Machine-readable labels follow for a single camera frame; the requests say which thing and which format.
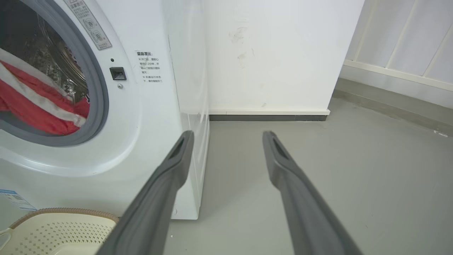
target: sticker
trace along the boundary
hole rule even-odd
[[[93,13],[83,0],[64,0],[66,5],[71,8],[72,13],[79,19],[87,33],[90,35],[93,43],[96,44],[98,50],[107,49],[112,46],[107,38],[104,30],[98,24]]]
[[[20,209],[36,211],[31,204],[29,204],[23,197],[17,194],[15,191],[0,190],[0,194],[3,194],[13,204],[17,205]]]
[[[136,50],[135,56],[137,57],[138,75],[145,83],[162,83],[162,76],[160,75],[159,58],[154,56],[150,51]]]

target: scuff mark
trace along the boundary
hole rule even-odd
[[[247,57],[247,52],[244,52],[241,55],[237,56],[237,59],[245,59],[246,57]]]
[[[439,131],[437,131],[437,130],[434,130],[434,133],[435,133],[435,134],[438,134],[438,135],[441,135],[441,136],[443,136],[443,137],[448,137],[448,135],[443,134],[443,133],[441,133],[441,132],[439,132]]]
[[[170,35],[168,34],[167,37],[168,37],[168,40],[169,40],[169,48],[170,48],[170,52],[171,52]]]
[[[236,21],[237,22],[240,22],[240,23],[248,23],[249,22],[249,18],[247,17],[236,17]]]
[[[231,36],[231,33],[229,33],[228,35],[230,36],[231,38],[231,42],[232,43],[244,43],[244,32],[247,31],[247,28],[246,27],[240,27],[238,29],[236,29],[236,33]]]

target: concrete floor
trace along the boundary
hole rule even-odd
[[[212,122],[200,217],[166,255],[293,254],[261,135],[274,131],[364,254],[450,254],[453,138],[332,99],[326,122]]]

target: plastic basket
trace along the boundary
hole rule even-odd
[[[7,228],[0,255],[93,255],[118,217],[101,211],[48,208],[32,212]]]

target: washing machine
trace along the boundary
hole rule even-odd
[[[48,130],[40,126],[54,124],[47,115],[1,111],[0,193],[24,210],[121,216],[181,133],[193,130],[172,218],[197,219],[209,140],[201,1],[2,0],[0,8],[0,63],[70,104],[54,113],[36,90],[19,85],[15,93],[38,97],[33,106],[72,127]],[[81,117],[71,111],[82,101]]]

